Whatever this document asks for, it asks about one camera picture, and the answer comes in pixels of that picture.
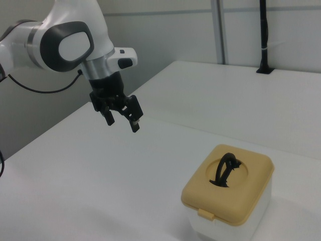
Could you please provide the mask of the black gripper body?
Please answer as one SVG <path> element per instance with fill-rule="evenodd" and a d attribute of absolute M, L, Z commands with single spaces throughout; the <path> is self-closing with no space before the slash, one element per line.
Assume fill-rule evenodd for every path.
<path fill-rule="evenodd" d="M 94 106 L 102 106 L 103 103 L 124 106 L 126 95 L 119 71 L 102 79 L 89 80 L 89 83 L 93 89 L 90 98 Z"/>

